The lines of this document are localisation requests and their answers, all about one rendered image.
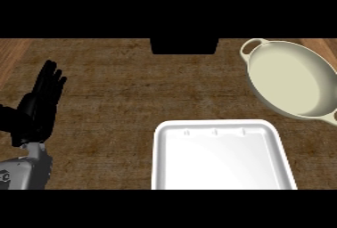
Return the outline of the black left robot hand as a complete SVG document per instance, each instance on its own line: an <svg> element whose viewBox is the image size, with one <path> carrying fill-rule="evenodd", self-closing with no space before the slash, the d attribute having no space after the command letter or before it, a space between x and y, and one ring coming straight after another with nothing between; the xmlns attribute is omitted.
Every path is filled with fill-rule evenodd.
<svg viewBox="0 0 337 228"><path fill-rule="evenodd" d="M65 82L62 70L47 60L31 92L23 95L17 107L13 109L0 104L0 131L10 133L13 147L43 143L49 139Z"/></svg>

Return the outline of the white foam tray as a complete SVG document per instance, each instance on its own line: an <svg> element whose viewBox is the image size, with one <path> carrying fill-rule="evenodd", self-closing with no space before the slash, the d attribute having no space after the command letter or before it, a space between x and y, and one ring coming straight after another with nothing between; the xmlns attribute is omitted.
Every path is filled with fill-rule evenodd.
<svg viewBox="0 0 337 228"><path fill-rule="evenodd" d="M294 190L273 125L261 119L170 120L153 132L153 190Z"/></svg>

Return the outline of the cream oval pot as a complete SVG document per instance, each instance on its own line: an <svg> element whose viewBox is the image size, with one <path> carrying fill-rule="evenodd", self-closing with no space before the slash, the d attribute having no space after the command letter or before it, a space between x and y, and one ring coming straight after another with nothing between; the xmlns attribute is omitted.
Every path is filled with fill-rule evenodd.
<svg viewBox="0 0 337 228"><path fill-rule="evenodd" d="M247 81L264 105L288 118L337 126L337 70L304 46L263 38L239 49Z"/></svg>

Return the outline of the black box-shaped object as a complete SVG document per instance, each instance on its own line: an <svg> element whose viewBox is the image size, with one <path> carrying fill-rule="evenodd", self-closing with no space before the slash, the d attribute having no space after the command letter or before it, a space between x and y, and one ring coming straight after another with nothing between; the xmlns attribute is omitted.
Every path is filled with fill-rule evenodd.
<svg viewBox="0 0 337 228"><path fill-rule="evenodd" d="M217 38L152 38L153 54L214 54Z"/></svg>

